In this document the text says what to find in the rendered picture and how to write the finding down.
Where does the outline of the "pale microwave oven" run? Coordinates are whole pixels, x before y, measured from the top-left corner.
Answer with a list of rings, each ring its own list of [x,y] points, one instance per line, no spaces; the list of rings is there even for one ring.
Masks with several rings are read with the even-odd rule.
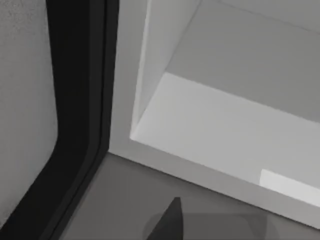
[[[320,230],[320,0],[119,0],[109,150]]]

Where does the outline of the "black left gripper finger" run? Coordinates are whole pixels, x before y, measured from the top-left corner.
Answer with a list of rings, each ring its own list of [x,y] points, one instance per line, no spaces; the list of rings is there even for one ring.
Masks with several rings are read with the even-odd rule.
[[[184,240],[184,215],[180,197],[174,197],[146,240]]]

